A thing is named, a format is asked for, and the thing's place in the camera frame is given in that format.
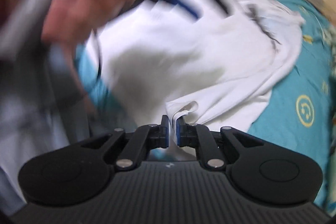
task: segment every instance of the white cloth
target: white cloth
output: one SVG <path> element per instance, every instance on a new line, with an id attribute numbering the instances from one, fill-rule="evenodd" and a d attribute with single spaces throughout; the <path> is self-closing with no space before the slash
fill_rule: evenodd
<path id="1" fill-rule="evenodd" d="M 100 33 L 102 78 L 137 125 L 173 122 L 247 131 L 268 104 L 272 87 L 301 50 L 302 17 L 275 0 L 182 0 L 199 15 L 145 1 Z M 271 39 L 247 15 L 253 6 Z M 89 40 L 87 51 L 96 58 Z"/>

